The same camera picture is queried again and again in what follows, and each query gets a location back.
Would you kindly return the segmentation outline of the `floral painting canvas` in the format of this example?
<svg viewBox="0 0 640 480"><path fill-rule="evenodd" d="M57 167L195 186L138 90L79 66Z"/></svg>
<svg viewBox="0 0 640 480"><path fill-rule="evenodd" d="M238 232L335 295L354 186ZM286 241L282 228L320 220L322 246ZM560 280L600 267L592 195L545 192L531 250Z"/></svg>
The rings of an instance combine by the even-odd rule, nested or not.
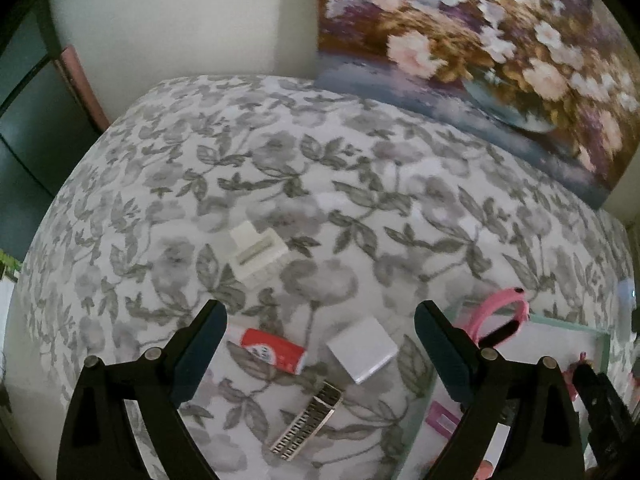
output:
<svg viewBox="0 0 640 480"><path fill-rule="evenodd" d="M593 208L639 145L639 57L601 0L318 0L317 81L446 122Z"/></svg>

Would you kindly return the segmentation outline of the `dark cabinet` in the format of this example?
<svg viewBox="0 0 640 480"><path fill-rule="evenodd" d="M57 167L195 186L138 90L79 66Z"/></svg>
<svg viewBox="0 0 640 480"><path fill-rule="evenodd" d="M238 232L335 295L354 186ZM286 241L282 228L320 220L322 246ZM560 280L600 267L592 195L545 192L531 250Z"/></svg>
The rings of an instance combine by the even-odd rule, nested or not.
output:
<svg viewBox="0 0 640 480"><path fill-rule="evenodd" d="M27 14L1 53L1 249L22 260L56 193L98 138Z"/></svg>

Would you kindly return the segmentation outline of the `white charger cube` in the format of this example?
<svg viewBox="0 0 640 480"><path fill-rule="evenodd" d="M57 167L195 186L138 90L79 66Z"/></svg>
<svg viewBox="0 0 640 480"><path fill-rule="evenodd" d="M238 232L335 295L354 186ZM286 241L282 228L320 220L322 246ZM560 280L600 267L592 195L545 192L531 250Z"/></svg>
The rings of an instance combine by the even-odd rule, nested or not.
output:
<svg viewBox="0 0 640 480"><path fill-rule="evenodd" d="M357 385L368 380L398 355L397 344L374 316L349 325L326 345Z"/></svg>

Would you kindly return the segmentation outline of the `small pink clip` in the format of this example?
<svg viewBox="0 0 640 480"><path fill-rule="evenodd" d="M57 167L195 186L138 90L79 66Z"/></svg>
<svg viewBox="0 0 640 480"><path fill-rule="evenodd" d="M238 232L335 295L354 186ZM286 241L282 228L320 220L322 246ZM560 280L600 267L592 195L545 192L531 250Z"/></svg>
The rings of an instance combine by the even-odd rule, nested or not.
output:
<svg viewBox="0 0 640 480"><path fill-rule="evenodd" d="M451 411L445 405L433 401L427 410L425 422L436 434L449 440L458 428L461 417L459 410Z"/></svg>

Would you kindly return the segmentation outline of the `teal rimmed white tray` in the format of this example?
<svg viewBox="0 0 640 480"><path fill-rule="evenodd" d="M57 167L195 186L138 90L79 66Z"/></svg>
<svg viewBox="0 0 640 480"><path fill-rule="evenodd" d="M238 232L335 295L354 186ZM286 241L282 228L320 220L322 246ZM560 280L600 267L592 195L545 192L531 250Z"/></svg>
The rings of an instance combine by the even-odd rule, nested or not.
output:
<svg viewBox="0 0 640 480"><path fill-rule="evenodd" d="M499 344L497 350L509 361L536 363L542 356L552 356L564 372L570 363L586 352L598 372L605 372L610 364L611 336L603 330L559 321L533 314L511 339ZM396 479L421 479L429 466L442 452L447 439L427 426L425 417L430 404L437 401L451 411L460 404L450 398L433 364L419 378L418 407L410 412L404 455L396 467Z"/></svg>

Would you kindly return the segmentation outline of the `pink wristband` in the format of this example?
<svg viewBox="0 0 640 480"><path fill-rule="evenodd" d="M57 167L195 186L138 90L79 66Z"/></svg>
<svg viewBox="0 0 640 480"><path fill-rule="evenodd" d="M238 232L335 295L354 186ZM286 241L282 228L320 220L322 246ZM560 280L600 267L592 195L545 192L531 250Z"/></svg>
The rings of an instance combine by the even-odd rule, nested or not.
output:
<svg viewBox="0 0 640 480"><path fill-rule="evenodd" d="M483 326L504 309L510 309L510 318L491 332L486 332ZM529 321L529 313L529 303L524 289L521 287L501 289L473 310L464 330L478 348L496 348L521 330Z"/></svg>

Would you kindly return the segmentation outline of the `grey floral tablecloth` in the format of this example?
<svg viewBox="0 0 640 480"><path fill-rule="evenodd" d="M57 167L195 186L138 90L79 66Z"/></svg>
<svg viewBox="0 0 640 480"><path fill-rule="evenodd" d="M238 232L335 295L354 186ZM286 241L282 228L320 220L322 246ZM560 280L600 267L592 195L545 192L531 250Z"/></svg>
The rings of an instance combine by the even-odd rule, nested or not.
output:
<svg viewBox="0 0 640 480"><path fill-rule="evenodd" d="M290 250L252 289L228 263L244 221ZM474 306L520 286L536 315L613 333L631 274L620 222L453 126L290 78L171 79L114 121L40 223L6 328L8 421L53 478L86 356L137 359L216 298L308 352L288 376L218 349L181 409L218 474L396 479L430 364L419 301ZM326 343L368 316L398 355L357 385ZM342 403L281 460L270 446L324 382Z"/></svg>

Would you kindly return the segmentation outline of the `greek pattern metal lighter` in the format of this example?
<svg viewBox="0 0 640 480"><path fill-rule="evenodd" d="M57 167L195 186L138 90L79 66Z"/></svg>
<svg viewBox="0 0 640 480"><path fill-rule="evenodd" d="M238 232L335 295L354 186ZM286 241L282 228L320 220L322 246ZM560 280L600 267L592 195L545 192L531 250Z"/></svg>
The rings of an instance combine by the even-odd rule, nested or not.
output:
<svg viewBox="0 0 640 480"><path fill-rule="evenodd" d="M343 391L330 382L324 382L306 408L293 418L284 433L273 442L270 451L281 460L290 462L318 434L342 401Z"/></svg>

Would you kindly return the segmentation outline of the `doll with black hair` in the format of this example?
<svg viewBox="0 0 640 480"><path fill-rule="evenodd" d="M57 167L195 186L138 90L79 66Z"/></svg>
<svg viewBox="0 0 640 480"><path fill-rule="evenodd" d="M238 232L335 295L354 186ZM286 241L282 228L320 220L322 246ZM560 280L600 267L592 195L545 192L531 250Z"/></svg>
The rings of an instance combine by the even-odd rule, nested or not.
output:
<svg viewBox="0 0 640 480"><path fill-rule="evenodd" d="M578 359L570 363L563 372L563 379L572 402L578 398L576 382L585 375L586 370L593 370L593 362L588 358L586 352L580 352Z"/></svg>

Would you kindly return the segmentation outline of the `white hair clip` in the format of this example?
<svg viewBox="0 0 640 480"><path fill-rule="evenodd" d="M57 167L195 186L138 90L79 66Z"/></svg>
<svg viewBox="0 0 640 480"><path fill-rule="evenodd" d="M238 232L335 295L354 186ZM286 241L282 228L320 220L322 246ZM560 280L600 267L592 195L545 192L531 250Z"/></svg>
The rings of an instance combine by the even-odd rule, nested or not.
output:
<svg viewBox="0 0 640 480"><path fill-rule="evenodd" d="M288 264L288 245L274 229L258 232L254 224L244 221L230 232L235 251L228 263L236 280L247 289L269 281Z"/></svg>

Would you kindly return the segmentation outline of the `red white tube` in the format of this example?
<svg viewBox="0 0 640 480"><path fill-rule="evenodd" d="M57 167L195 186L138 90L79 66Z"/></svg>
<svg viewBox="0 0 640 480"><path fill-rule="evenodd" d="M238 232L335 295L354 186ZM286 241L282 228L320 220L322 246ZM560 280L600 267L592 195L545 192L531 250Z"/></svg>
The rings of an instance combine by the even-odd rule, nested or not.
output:
<svg viewBox="0 0 640 480"><path fill-rule="evenodd" d="M306 349L282 337L235 324L226 335L232 344L281 372L299 375L306 364Z"/></svg>

